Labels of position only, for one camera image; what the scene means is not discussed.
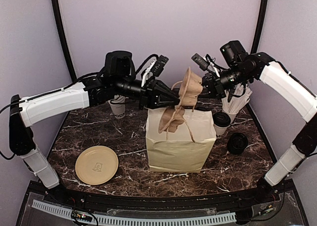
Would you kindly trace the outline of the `brown cardboard cup carrier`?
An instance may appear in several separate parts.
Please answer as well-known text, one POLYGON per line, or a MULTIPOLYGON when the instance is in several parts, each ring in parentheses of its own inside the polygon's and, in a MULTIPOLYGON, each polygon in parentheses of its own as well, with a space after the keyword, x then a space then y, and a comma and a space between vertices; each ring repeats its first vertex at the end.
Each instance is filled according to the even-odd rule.
POLYGON ((172 89, 178 84, 181 84, 178 92, 180 102, 165 109, 159 122, 158 133, 174 133, 180 125, 184 124, 186 122, 184 108, 192 107, 192 111, 194 111, 198 96, 203 90, 202 78, 195 74, 190 67, 183 80, 176 82, 172 89))

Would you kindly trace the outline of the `white paper coffee cup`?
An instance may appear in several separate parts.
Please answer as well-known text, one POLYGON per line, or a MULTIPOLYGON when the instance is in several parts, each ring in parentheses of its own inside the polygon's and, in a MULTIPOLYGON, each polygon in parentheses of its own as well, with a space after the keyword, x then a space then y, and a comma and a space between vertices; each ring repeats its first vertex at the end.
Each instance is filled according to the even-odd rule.
POLYGON ((217 137, 221 137, 227 130, 228 126, 219 126, 217 124, 214 124, 214 129, 215 129, 215 132, 216 132, 216 136, 217 137))

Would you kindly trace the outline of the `cream paper bag with handles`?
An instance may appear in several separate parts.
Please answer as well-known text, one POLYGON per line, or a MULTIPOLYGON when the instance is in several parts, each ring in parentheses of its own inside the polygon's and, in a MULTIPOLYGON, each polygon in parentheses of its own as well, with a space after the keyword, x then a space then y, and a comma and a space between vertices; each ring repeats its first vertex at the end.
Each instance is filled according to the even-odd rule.
POLYGON ((165 110, 148 110, 146 147, 150 171, 200 172, 216 141, 212 113, 185 109, 184 118, 173 121, 178 124, 175 132, 159 133, 165 110))

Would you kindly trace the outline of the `black plastic cup lid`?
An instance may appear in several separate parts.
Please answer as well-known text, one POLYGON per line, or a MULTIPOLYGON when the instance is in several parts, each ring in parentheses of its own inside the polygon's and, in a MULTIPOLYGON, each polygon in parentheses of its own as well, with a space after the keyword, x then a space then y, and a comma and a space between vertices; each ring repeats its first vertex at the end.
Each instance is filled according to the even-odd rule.
POLYGON ((231 119, 227 113, 216 112, 212 117, 214 124, 218 127, 228 127, 231 124, 231 119))

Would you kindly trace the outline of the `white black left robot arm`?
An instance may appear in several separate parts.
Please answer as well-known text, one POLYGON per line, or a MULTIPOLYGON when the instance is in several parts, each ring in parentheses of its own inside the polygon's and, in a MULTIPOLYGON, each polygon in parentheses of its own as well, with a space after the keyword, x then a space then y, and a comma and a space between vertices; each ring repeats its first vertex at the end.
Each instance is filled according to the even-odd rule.
POLYGON ((7 105, 9 112, 9 148, 37 176, 59 204, 66 204, 70 194, 62 186, 56 171, 48 163, 36 143, 31 126, 44 119, 104 104, 116 95, 139 102, 139 108, 157 109, 180 103, 178 96, 157 77, 168 62, 165 56, 153 55, 150 76, 136 79, 132 53, 113 51, 106 54, 105 65, 99 72, 83 75, 66 87, 32 97, 15 95, 7 105))

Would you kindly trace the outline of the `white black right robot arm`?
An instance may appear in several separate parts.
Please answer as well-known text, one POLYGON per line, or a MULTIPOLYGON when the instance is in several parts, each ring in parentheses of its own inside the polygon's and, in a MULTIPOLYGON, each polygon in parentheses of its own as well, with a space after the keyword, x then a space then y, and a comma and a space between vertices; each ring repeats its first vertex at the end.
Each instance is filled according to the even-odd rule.
POLYGON ((238 40, 230 41, 220 48, 228 66, 217 65, 209 55, 194 54, 192 60, 205 71, 201 98, 221 99, 225 91, 258 80, 270 87, 288 103, 303 119, 305 125, 292 141, 290 147, 258 181, 253 199, 263 203, 272 195, 272 188, 305 159, 317 152, 317 96, 296 79, 281 62, 264 52, 248 53, 238 40))

